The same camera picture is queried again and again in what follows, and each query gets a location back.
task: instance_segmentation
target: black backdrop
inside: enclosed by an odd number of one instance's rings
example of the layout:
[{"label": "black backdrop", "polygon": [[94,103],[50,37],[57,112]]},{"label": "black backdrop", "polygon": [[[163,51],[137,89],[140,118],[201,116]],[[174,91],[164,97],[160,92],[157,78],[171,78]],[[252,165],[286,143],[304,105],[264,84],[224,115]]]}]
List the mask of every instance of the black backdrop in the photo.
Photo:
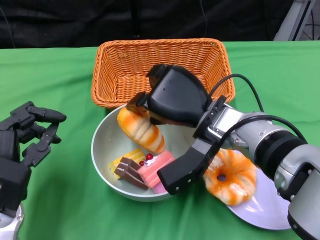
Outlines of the black backdrop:
[{"label": "black backdrop", "polygon": [[[202,0],[206,36],[220,41],[272,41],[292,3]],[[0,0],[0,6],[17,48],[98,46],[134,39],[134,35],[140,39],[200,38],[205,32],[200,0]],[[132,12],[138,15],[137,21]],[[0,48],[11,47],[0,14]]]}]

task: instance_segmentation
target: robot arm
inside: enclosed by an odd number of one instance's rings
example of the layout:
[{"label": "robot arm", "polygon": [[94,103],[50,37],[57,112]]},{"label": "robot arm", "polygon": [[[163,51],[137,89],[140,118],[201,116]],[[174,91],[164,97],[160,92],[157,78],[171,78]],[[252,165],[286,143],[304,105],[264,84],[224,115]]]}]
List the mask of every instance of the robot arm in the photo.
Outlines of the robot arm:
[{"label": "robot arm", "polygon": [[[0,122],[0,239],[15,240],[24,218],[21,201],[27,198],[31,167],[36,167],[50,152],[50,144],[58,144],[59,123],[66,116],[58,111],[36,107],[31,101],[16,108]],[[48,128],[36,122],[51,123]],[[26,144],[20,161],[20,143]]]},{"label": "robot arm", "polygon": [[320,239],[320,149],[307,144],[264,112],[243,113],[221,96],[208,101],[201,82],[185,68],[155,65],[147,75],[152,90],[137,94],[128,109],[149,111],[154,124],[196,127],[194,143],[157,174],[165,189],[177,194],[202,178],[219,149],[242,152],[274,181],[290,201],[288,221],[304,240]]}]

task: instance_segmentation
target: yellow cake slice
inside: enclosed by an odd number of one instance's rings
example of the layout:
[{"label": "yellow cake slice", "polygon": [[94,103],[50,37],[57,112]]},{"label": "yellow cake slice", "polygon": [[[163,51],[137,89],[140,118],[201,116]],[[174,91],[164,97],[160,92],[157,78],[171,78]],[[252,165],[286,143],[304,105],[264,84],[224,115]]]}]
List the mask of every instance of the yellow cake slice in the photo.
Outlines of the yellow cake slice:
[{"label": "yellow cake slice", "polygon": [[109,168],[111,169],[111,171],[113,172],[114,176],[116,179],[119,179],[120,177],[115,174],[115,170],[118,166],[118,164],[120,163],[122,158],[127,158],[127,159],[131,159],[134,162],[136,162],[137,164],[139,164],[141,161],[145,160],[145,155],[142,152],[142,150],[140,148],[137,148],[131,152],[126,153],[125,155],[118,157],[117,159],[115,159],[113,162],[111,162],[109,164]]}]

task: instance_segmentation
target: toy donut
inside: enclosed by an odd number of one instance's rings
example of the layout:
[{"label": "toy donut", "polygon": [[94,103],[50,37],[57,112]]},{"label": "toy donut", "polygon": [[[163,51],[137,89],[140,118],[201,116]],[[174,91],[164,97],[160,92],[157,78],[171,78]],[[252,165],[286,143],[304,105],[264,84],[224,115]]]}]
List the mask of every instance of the toy donut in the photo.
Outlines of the toy donut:
[{"label": "toy donut", "polygon": [[161,153],[166,144],[159,128],[150,122],[147,112],[138,113],[123,107],[117,116],[122,131],[150,152]]},{"label": "toy donut", "polygon": [[257,167],[233,150],[220,149],[203,175],[206,189],[224,204],[234,206],[253,197]]}]

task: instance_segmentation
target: green tablecloth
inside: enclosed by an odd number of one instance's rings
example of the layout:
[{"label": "green tablecloth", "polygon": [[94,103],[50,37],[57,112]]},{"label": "green tablecloth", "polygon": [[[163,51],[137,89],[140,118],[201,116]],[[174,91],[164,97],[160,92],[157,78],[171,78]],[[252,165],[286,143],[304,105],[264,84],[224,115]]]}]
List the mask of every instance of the green tablecloth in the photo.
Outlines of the green tablecloth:
[{"label": "green tablecloth", "polygon": [[[247,76],[266,112],[295,124],[320,145],[320,42],[226,42],[233,73]],[[61,111],[62,143],[33,170],[21,240],[282,240],[242,221],[204,189],[163,202],[141,203],[109,188],[96,173],[90,146],[105,111],[91,101],[96,48],[0,50],[0,119],[26,101]],[[258,109],[249,87],[235,79],[233,105]]]}]

